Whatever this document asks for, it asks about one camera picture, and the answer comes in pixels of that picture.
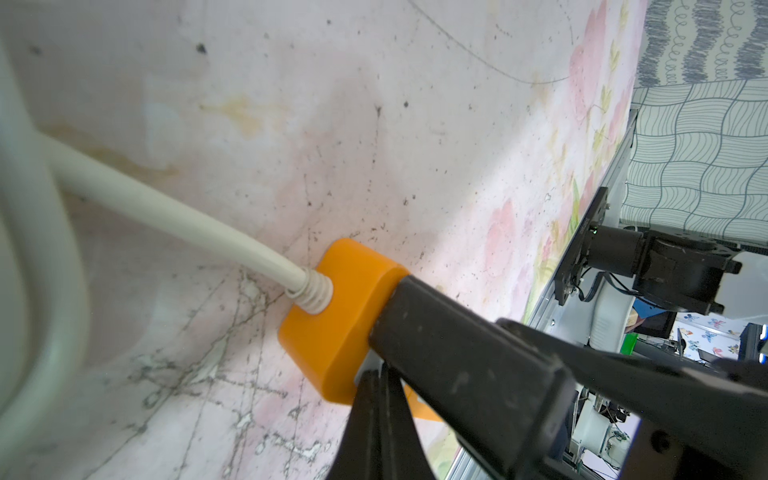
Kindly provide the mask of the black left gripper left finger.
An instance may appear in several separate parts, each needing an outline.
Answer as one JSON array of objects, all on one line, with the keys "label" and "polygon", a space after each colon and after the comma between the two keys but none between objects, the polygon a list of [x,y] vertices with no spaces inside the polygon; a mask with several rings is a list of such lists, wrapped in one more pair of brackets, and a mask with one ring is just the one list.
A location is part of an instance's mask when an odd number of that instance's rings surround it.
[{"label": "black left gripper left finger", "polygon": [[362,374],[328,479],[433,479],[401,378],[390,367]]}]

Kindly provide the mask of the black charger plug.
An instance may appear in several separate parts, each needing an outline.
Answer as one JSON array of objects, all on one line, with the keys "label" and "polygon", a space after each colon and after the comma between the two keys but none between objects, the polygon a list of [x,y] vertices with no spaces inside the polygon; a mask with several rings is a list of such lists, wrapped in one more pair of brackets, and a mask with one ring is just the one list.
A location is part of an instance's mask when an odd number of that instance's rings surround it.
[{"label": "black charger plug", "polygon": [[369,335],[385,364],[496,479],[554,475],[549,456],[575,381],[551,353],[404,277]]}]

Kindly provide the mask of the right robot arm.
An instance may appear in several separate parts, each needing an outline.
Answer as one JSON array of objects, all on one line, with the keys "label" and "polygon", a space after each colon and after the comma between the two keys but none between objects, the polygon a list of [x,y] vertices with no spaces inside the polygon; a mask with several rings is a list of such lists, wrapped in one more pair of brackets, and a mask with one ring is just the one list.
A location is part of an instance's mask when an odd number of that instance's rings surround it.
[{"label": "right robot arm", "polygon": [[699,314],[724,311],[716,296],[726,274],[740,273],[739,253],[693,234],[607,226],[590,232],[582,248],[586,266],[631,278],[635,295],[667,310]]}]

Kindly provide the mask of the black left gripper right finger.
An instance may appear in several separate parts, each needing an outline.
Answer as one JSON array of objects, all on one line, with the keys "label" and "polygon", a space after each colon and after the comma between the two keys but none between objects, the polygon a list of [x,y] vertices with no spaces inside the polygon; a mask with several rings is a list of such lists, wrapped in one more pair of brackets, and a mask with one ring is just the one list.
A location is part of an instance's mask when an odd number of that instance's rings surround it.
[{"label": "black left gripper right finger", "polygon": [[767,454],[767,366],[718,359],[712,368],[579,347],[508,319],[497,324],[554,355],[575,380],[710,456]]}]

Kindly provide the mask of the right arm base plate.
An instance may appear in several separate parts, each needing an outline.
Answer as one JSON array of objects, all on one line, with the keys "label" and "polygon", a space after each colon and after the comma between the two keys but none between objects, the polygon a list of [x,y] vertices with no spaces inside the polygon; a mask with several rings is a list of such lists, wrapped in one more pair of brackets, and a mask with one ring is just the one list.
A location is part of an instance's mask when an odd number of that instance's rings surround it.
[{"label": "right arm base plate", "polygon": [[609,188],[605,186],[596,191],[584,218],[577,225],[576,232],[555,270],[553,277],[554,297],[559,306],[566,304],[569,296],[580,283],[581,272],[587,263],[588,244],[605,218],[608,193]]}]

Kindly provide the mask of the small orange power strip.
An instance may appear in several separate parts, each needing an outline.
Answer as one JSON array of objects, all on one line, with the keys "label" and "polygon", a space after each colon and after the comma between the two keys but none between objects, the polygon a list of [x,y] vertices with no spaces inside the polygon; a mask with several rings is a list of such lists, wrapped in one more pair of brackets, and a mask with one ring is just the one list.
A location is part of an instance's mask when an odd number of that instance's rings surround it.
[{"label": "small orange power strip", "polygon": [[316,271],[332,282],[329,305],[316,315],[291,307],[278,340],[324,400],[351,405],[361,368],[371,358],[371,329],[409,271],[349,238],[332,243]]}]

